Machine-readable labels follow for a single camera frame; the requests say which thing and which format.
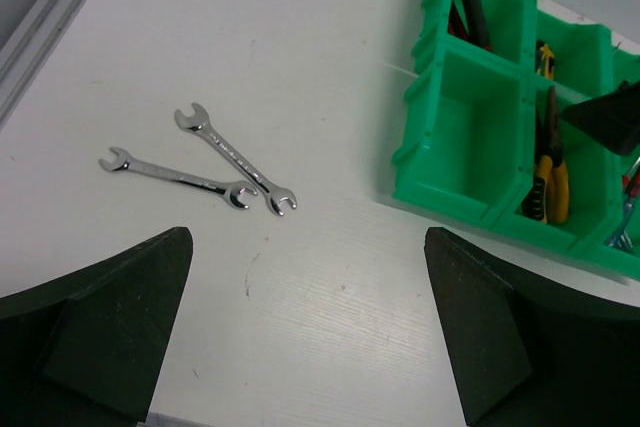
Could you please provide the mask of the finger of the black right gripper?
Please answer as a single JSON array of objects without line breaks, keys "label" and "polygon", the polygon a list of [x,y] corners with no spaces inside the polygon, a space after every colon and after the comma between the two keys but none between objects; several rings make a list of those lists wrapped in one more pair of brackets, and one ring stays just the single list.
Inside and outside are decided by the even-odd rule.
[{"label": "finger of the black right gripper", "polygon": [[610,152],[627,156],[639,145],[639,82],[566,107],[560,118]]}]

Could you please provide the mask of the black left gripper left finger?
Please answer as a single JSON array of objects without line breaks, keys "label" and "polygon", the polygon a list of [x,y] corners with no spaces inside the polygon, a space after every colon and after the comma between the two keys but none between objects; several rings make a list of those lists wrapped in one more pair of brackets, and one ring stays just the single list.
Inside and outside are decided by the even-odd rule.
[{"label": "black left gripper left finger", "polygon": [[173,227],[1,300],[4,426],[137,426],[150,410],[189,276]]}]

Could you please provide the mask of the red black utility knife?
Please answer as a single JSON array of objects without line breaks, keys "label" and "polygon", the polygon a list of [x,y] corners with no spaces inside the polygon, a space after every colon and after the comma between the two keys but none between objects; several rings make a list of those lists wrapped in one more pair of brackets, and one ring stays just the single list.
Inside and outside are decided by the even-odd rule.
[{"label": "red black utility knife", "polygon": [[481,0],[462,0],[462,4],[470,42],[491,51],[490,33]]}]

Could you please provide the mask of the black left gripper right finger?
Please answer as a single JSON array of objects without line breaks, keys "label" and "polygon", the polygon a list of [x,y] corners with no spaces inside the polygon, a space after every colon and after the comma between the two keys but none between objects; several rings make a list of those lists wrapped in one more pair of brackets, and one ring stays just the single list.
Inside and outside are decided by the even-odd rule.
[{"label": "black left gripper right finger", "polygon": [[636,426],[639,310],[506,262],[451,231],[424,253],[469,426]]}]

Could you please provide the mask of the red black box cutter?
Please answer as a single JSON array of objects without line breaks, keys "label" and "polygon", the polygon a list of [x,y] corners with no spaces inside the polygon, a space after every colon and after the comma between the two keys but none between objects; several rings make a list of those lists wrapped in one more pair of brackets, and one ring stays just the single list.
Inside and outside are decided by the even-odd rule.
[{"label": "red black box cutter", "polygon": [[466,42],[470,41],[469,33],[462,16],[454,2],[451,3],[447,31],[452,36],[462,39]]}]

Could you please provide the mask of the yellow black utility knife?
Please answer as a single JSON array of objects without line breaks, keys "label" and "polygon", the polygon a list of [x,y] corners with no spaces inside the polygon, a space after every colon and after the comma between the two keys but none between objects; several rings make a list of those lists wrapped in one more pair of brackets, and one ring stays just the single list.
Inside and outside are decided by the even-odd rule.
[{"label": "yellow black utility knife", "polygon": [[543,40],[536,41],[535,72],[548,80],[554,79],[555,54],[549,44]]}]

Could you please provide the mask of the silver open-end wrench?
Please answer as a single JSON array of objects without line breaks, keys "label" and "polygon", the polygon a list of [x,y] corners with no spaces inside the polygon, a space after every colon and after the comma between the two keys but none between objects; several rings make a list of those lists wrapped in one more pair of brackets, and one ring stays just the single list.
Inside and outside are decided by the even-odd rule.
[{"label": "silver open-end wrench", "polygon": [[110,147],[114,159],[109,161],[100,159],[99,165],[107,172],[129,171],[145,177],[155,178],[212,193],[222,198],[230,207],[236,210],[246,210],[249,206],[243,201],[244,195],[257,196],[258,192],[247,181],[218,182],[190,173],[163,167],[154,163],[139,160],[128,151],[120,147]]},{"label": "silver open-end wrench", "polygon": [[291,209],[298,208],[296,195],[290,189],[271,182],[263,173],[254,167],[238,152],[211,123],[207,110],[199,103],[191,104],[193,113],[186,115],[181,109],[174,112],[174,120],[179,129],[192,133],[204,140],[209,146],[223,156],[234,168],[242,173],[263,194],[268,209],[276,216],[283,217],[281,205],[286,203]]}]

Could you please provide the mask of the blue red handle screwdriver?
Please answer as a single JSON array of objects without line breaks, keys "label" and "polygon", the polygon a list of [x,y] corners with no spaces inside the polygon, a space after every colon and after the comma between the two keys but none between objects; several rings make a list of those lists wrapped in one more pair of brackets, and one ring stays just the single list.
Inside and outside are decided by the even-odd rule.
[{"label": "blue red handle screwdriver", "polygon": [[623,195],[628,198],[635,198],[639,192],[639,164],[640,157],[638,157],[632,166],[622,176]]}]

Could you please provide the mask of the yellow handle needle-nose pliers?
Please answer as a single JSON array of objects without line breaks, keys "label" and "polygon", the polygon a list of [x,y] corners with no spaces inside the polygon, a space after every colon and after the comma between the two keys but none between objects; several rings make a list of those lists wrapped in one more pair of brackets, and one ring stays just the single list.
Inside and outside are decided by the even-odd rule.
[{"label": "yellow handle needle-nose pliers", "polygon": [[532,187],[521,203],[525,217],[543,224],[564,224],[569,215],[570,188],[564,158],[556,89],[547,92],[546,112],[536,111]]}]

